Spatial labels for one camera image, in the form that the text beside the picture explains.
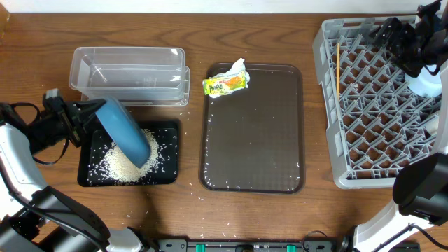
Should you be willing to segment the light blue bowl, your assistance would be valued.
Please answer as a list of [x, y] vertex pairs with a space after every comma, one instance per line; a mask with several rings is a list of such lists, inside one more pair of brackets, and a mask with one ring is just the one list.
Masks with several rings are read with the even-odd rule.
[[423, 68], [420, 74], [413, 78], [405, 74], [405, 81], [408, 82], [408, 88], [420, 97], [436, 97], [442, 94], [442, 83], [440, 75], [435, 76], [430, 72], [436, 70], [436, 65], [428, 65], [428, 69]]

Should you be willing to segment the dark blue plate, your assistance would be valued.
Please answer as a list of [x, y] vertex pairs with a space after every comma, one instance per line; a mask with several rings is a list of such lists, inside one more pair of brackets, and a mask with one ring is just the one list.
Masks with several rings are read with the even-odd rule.
[[117, 147], [137, 168], [142, 168], [151, 156], [150, 144], [135, 119], [120, 101], [105, 97], [105, 104], [95, 115]]

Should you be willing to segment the wooden chopstick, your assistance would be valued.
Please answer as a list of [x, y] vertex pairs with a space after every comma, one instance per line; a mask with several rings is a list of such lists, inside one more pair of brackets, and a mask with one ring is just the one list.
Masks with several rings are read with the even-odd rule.
[[337, 88], [337, 102], [340, 102], [340, 42], [337, 43], [337, 69], [336, 69], [336, 88]]

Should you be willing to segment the yellow green snack wrapper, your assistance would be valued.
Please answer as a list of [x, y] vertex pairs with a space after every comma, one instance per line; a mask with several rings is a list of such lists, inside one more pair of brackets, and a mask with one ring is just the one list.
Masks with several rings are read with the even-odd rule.
[[204, 94], [210, 98], [230, 95], [241, 89], [248, 88], [250, 75], [242, 70], [237, 73], [220, 73], [202, 81]]

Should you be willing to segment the white tissue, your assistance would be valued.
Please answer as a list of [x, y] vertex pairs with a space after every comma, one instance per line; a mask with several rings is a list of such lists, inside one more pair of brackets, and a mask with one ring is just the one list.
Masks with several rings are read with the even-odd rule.
[[245, 83], [248, 84], [250, 82], [250, 75], [246, 70], [245, 59], [239, 58], [228, 70], [224, 73], [225, 76], [236, 76], [237, 74], [243, 73]]

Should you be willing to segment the white cup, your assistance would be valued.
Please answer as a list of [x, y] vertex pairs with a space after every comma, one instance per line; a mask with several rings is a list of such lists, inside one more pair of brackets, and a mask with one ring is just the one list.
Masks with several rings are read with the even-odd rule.
[[428, 118], [428, 122], [424, 125], [425, 130], [431, 136], [435, 136], [438, 132], [439, 112], [434, 112]]

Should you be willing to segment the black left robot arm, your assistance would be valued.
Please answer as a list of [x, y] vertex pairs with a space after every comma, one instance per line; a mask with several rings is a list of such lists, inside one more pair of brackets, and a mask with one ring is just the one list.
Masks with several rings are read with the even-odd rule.
[[98, 215], [48, 185], [36, 154], [63, 141], [88, 144], [104, 129], [119, 146], [137, 145], [126, 157], [140, 167], [150, 154], [132, 116], [115, 98], [64, 101], [58, 89], [43, 96], [42, 111], [26, 123], [16, 111], [21, 102], [1, 104], [1, 250], [2, 251], [145, 251], [130, 227], [107, 228]]

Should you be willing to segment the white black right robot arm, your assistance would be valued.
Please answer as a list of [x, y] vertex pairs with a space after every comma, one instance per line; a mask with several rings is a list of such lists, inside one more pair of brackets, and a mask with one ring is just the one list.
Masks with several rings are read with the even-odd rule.
[[401, 170], [393, 199], [344, 236], [338, 251], [390, 251], [415, 232], [447, 249], [427, 233], [447, 222], [447, 14], [438, 16], [440, 9], [447, 9], [441, 0], [419, 6], [414, 26], [389, 17], [368, 34], [369, 43], [391, 53], [393, 63], [408, 76], [417, 77], [422, 69], [439, 76], [442, 101], [431, 154]]

